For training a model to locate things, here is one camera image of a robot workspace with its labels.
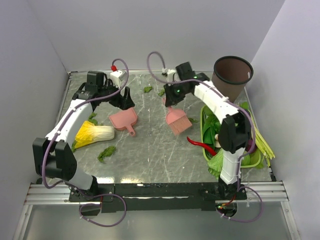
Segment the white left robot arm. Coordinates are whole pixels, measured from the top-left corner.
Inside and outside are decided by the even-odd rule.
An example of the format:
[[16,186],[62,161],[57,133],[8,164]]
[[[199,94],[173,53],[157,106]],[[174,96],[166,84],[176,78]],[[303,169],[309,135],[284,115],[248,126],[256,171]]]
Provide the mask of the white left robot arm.
[[87,201],[95,200],[99,188],[95,176],[85,173],[72,152],[72,144],[83,123],[102,102],[108,102],[121,110],[134,107],[127,70],[113,70],[109,75],[102,71],[89,71],[86,81],[73,94],[69,108],[54,129],[46,137],[37,137],[32,143],[35,170],[42,177],[57,179],[59,183],[77,188]]

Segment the pink hand brush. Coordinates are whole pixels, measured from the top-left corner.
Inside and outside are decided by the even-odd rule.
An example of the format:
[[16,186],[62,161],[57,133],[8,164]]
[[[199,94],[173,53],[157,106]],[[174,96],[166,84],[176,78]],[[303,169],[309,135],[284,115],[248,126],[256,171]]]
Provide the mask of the pink hand brush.
[[180,108],[167,107],[165,121],[175,136],[181,134],[192,126],[187,114]]

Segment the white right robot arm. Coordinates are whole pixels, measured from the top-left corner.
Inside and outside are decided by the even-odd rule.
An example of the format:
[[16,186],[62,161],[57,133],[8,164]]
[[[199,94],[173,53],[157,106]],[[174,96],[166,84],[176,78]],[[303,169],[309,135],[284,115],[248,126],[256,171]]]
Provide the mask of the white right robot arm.
[[204,73],[196,73],[189,62],[166,70],[164,74],[178,77],[164,85],[165,106],[171,109],[187,94],[193,94],[208,107],[220,124],[218,142],[223,152],[222,169],[218,177],[218,193],[230,199],[241,187],[241,162],[249,153],[245,150],[255,136],[249,113],[236,106],[214,86]]

